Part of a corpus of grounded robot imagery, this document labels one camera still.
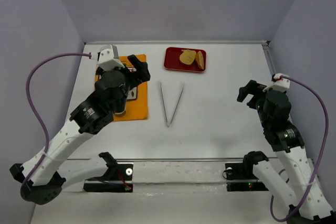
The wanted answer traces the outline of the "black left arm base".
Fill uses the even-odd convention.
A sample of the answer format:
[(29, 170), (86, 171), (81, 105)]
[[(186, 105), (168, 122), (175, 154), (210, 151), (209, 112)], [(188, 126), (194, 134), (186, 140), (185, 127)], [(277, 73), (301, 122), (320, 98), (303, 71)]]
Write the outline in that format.
[(100, 153), (99, 157), (105, 161), (107, 169), (102, 176), (85, 180), (83, 190), (87, 193), (132, 193), (133, 164), (118, 163), (108, 152)]

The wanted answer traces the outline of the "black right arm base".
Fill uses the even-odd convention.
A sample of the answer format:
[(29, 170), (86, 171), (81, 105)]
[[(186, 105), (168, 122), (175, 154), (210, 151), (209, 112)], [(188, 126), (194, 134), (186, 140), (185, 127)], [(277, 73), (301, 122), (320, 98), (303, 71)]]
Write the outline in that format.
[(255, 175), (245, 170), (242, 162), (226, 163), (222, 176), (228, 192), (268, 191)]

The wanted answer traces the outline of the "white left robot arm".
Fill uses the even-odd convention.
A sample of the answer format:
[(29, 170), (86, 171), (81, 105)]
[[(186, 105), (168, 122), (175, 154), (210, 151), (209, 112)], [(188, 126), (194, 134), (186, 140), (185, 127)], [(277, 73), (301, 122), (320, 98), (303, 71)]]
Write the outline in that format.
[(125, 111), (130, 90), (150, 80), (147, 62), (135, 55), (127, 57), (133, 70), (118, 58), (107, 62), (102, 58), (103, 54), (99, 54), (96, 73), (100, 79), (95, 82), (94, 91), (71, 112), (53, 139), (46, 136), (45, 147), (39, 153), (9, 169), (12, 177), (21, 183), (23, 200), (44, 205), (73, 184), (91, 178), (102, 180), (119, 172), (117, 161), (108, 152), (86, 161), (81, 168), (60, 168), (78, 147), (113, 122), (115, 115)]

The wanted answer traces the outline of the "steel tongs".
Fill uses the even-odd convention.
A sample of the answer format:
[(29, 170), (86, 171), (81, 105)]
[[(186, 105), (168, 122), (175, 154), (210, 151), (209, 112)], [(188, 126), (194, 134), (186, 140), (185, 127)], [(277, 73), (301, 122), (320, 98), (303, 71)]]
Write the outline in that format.
[(173, 125), (177, 110), (181, 103), (185, 85), (183, 82), (159, 81), (159, 91), (161, 96), (164, 122), (166, 127)]

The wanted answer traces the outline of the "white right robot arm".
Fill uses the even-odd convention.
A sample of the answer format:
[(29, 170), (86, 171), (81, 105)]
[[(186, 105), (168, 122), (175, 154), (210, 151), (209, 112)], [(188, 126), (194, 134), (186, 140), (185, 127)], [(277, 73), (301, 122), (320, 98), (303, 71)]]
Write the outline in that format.
[(249, 94), (252, 96), (247, 105), (257, 111), (264, 137), (282, 163), (289, 181), (280, 177), (261, 151), (244, 156), (243, 171), (261, 180), (272, 199), (278, 199), (288, 211), (284, 218), (276, 218), (277, 222), (335, 223), (335, 211), (316, 179), (320, 161), (315, 162), (315, 167), (310, 166), (303, 138), (289, 120), (291, 103), (286, 92), (291, 81), (282, 74), (274, 75), (269, 86), (250, 80), (239, 88), (237, 97), (238, 102), (243, 102)]

